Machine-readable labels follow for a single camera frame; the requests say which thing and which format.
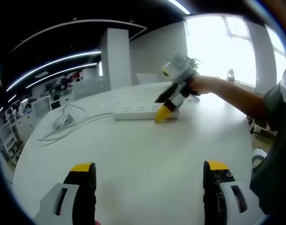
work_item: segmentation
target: led light strip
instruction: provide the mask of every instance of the led light strip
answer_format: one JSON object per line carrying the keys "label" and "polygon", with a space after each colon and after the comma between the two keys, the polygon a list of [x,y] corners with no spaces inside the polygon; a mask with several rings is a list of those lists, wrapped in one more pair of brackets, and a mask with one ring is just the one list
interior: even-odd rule
{"label": "led light strip", "polygon": [[191,14],[189,12],[189,10],[187,10],[183,5],[181,5],[178,1],[176,0],[168,0],[169,2],[171,2],[174,6],[176,6],[177,8],[179,8],[181,11],[183,11],[186,15]]}
{"label": "led light strip", "polygon": [[10,89],[12,89],[16,84],[18,84],[19,82],[21,82],[23,79],[25,79],[27,76],[31,75],[32,73],[46,67],[46,66],[49,66],[51,64],[54,64],[54,63],[57,63],[57,62],[60,62],[60,61],[63,61],[63,60],[67,60],[67,59],[72,59],[72,58],[77,58],[77,57],[80,57],[80,56],[85,56],[85,55],[96,55],[96,54],[100,54],[101,51],[97,51],[97,52],[86,52],[86,53],[81,53],[81,54],[77,54],[77,55],[70,55],[68,57],[64,57],[64,58],[61,58],[59,60],[55,60],[55,61],[52,61],[52,62],[49,62],[41,67],[38,67],[32,71],[30,71],[29,73],[23,75],[22,77],[20,77],[18,80],[16,80],[14,83],[12,83],[8,88],[7,88],[7,91],[9,91]]}
{"label": "led light strip", "polygon": [[0,109],[0,112],[1,112],[1,110],[3,110],[3,107]]}
{"label": "led light strip", "polygon": [[7,102],[12,101],[16,96],[17,96],[17,95],[14,95],[14,96],[13,96],[13,97],[11,97],[11,99],[10,99],[10,100],[8,100]]}
{"label": "led light strip", "polygon": [[89,66],[95,66],[95,65],[97,65],[97,63],[90,63],[90,64],[85,64],[85,65],[82,65],[82,66],[78,66],[78,67],[73,67],[73,68],[70,68],[70,69],[65,69],[65,70],[59,71],[59,72],[57,72],[55,74],[51,74],[49,76],[46,76],[46,77],[42,78],[41,80],[38,80],[38,81],[32,83],[31,85],[27,86],[26,88],[29,88],[29,87],[35,85],[36,83],[39,83],[42,80],[45,80],[45,79],[47,79],[47,78],[49,78],[51,76],[54,76],[54,75],[57,75],[57,74],[60,74],[60,73],[63,73],[63,72],[69,71],[69,70],[74,70],[74,69],[83,68],[83,67],[89,67]]}

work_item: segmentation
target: window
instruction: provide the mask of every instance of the window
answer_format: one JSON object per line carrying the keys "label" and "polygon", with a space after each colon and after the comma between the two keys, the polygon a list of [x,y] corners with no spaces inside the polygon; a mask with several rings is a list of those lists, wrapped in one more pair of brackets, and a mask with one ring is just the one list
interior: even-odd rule
{"label": "window", "polygon": [[270,40],[274,50],[276,72],[277,72],[277,83],[279,83],[282,79],[283,73],[286,68],[286,50],[278,34],[267,26],[266,29],[270,36]]}
{"label": "window", "polygon": [[255,55],[245,21],[232,15],[198,15],[186,19],[188,56],[196,58],[199,73],[255,86]]}

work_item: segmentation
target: cable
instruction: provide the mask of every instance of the cable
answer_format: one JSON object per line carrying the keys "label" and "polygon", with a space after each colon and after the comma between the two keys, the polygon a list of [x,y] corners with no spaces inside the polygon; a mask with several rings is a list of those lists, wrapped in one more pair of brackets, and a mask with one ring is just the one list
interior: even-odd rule
{"label": "cable", "polygon": [[81,128],[82,126],[84,126],[84,125],[86,125],[86,124],[88,124],[88,123],[91,123],[91,122],[93,122],[93,121],[96,121],[96,120],[99,120],[99,119],[103,119],[103,118],[106,118],[106,117],[109,117],[109,116],[112,116],[112,113],[103,113],[103,114],[99,114],[99,115],[92,116],[92,117],[88,118],[87,120],[94,119],[94,118],[95,118],[95,120],[86,121],[84,124],[78,123],[73,129],[71,129],[68,133],[66,133],[66,134],[64,134],[64,135],[57,136],[57,137],[54,137],[54,138],[47,138],[47,137],[49,137],[49,136],[51,136],[51,135],[54,135],[54,134],[56,134],[56,133],[58,133],[58,132],[60,132],[60,131],[63,131],[63,129],[62,129],[62,130],[60,130],[60,131],[56,131],[56,132],[53,132],[53,133],[51,133],[51,134],[48,134],[48,135],[46,135],[46,136],[45,136],[44,138],[42,138],[42,139],[41,139],[41,138],[38,138],[38,140],[39,140],[39,141],[42,141],[42,142],[49,142],[49,141],[55,141],[55,140],[62,139],[62,138],[68,136],[69,134],[73,133],[74,131],[78,130],[79,128]]}
{"label": "cable", "polygon": [[[78,122],[73,122],[73,123],[70,123],[66,126],[63,126],[65,121],[67,120],[67,118],[70,118],[70,119],[73,119],[72,117],[72,108],[71,107],[74,107],[74,108],[77,108],[77,109],[80,109],[82,110],[84,113],[85,113],[85,116],[84,118],[81,120],[81,121],[78,121]],[[95,120],[99,120],[99,119],[103,119],[103,118],[106,118],[106,117],[109,117],[112,115],[112,113],[102,113],[102,114],[99,114],[99,115],[94,115],[94,116],[91,116],[91,117],[88,117],[87,116],[87,111],[81,107],[78,107],[78,106],[75,106],[75,105],[71,105],[71,104],[67,104],[65,105],[58,113],[57,115],[59,114],[59,116],[56,118],[56,120],[54,121],[51,121],[51,125],[54,129],[56,129],[55,131],[45,135],[43,138],[38,138],[38,141],[42,141],[42,142],[49,142],[49,141],[58,141],[66,136],[68,136],[69,134],[73,133],[74,131],[78,130],[79,128],[81,128],[82,126],[88,124],[88,123],[91,123]],[[67,130],[68,128],[71,128],[73,127],[72,129],[68,130],[68,132],[60,135],[60,136],[56,136],[56,137],[53,137],[53,138],[48,138],[49,136],[51,135],[54,135],[56,133],[61,133],[61,132],[64,132],[65,130]]]}

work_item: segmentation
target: hand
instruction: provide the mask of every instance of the hand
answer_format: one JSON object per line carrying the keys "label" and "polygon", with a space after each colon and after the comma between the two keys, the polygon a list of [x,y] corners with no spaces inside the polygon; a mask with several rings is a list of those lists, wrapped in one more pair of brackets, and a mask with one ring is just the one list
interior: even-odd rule
{"label": "hand", "polygon": [[207,94],[213,91],[217,79],[212,76],[195,76],[190,83],[190,88],[199,94]]}

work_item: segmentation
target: electrical outlet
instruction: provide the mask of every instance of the electrical outlet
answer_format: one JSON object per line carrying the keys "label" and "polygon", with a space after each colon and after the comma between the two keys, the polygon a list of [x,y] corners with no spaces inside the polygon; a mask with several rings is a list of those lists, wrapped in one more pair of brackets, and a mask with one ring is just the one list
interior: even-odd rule
{"label": "electrical outlet", "polygon": [[[163,103],[122,102],[115,107],[113,117],[115,120],[154,120],[162,105]],[[170,118],[178,116],[179,111],[175,110]]]}

